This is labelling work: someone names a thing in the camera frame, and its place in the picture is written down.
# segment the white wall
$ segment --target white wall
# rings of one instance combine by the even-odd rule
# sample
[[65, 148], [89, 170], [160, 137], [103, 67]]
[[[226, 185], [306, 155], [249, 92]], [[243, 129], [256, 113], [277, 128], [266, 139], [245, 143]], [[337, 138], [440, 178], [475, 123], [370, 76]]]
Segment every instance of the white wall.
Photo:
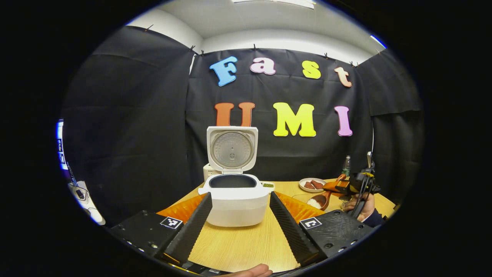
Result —
[[201, 49], [203, 38], [195, 30], [183, 21], [160, 9], [153, 9], [140, 15], [128, 23], [127, 26], [148, 28], [152, 24], [153, 26], [150, 30], [171, 37], [187, 47], [196, 45], [193, 49], [196, 52], [199, 51], [197, 49]]
[[226, 49], [277, 48], [297, 50], [324, 55], [346, 63], [360, 64], [373, 55], [349, 43], [327, 37], [293, 30], [249, 30], [217, 35], [203, 40], [201, 48], [205, 53]]

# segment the computer screen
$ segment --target computer screen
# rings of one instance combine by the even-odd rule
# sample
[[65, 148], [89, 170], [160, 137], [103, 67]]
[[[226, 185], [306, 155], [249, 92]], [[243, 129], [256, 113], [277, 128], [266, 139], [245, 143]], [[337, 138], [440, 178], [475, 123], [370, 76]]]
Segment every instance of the computer screen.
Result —
[[72, 183], [72, 177], [68, 170], [68, 164], [65, 160], [65, 153], [63, 148], [63, 118], [60, 118], [57, 123], [57, 141], [58, 141], [58, 157], [60, 159], [60, 168], [63, 173], [63, 177], [67, 183]]

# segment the open lid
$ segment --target open lid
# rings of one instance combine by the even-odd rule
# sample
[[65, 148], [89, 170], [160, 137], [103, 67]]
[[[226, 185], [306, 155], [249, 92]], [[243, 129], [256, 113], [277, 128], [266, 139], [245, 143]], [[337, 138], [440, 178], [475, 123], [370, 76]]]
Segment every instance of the open lid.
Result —
[[242, 126], [207, 128], [210, 166], [222, 173], [242, 174], [253, 168], [258, 149], [258, 129]]

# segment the table surface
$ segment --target table surface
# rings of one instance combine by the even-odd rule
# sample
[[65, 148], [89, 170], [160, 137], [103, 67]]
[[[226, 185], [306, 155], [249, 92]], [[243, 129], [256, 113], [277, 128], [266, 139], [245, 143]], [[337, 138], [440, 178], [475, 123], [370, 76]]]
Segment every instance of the table surface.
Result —
[[[306, 203], [320, 193], [309, 193], [299, 187], [298, 181], [275, 183], [275, 191]], [[198, 195], [203, 183], [174, 204]], [[395, 204], [381, 194], [375, 194], [375, 207], [383, 216], [390, 217]], [[341, 209], [342, 200], [330, 197], [326, 212]], [[226, 272], [236, 272], [267, 264], [273, 272], [299, 267], [287, 239], [272, 210], [267, 206], [264, 220], [248, 227], [218, 227], [205, 222], [188, 258], [189, 261]]]

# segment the bottle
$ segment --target bottle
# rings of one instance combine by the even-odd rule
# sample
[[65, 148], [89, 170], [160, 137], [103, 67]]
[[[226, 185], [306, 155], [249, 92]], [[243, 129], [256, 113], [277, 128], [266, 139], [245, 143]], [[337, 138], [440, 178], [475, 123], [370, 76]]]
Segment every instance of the bottle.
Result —
[[345, 158], [345, 163], [343, 164], [343, 168], [341, 170], [342, 174], [345, 174], [347, 177], [350, 177], [350, 156]]

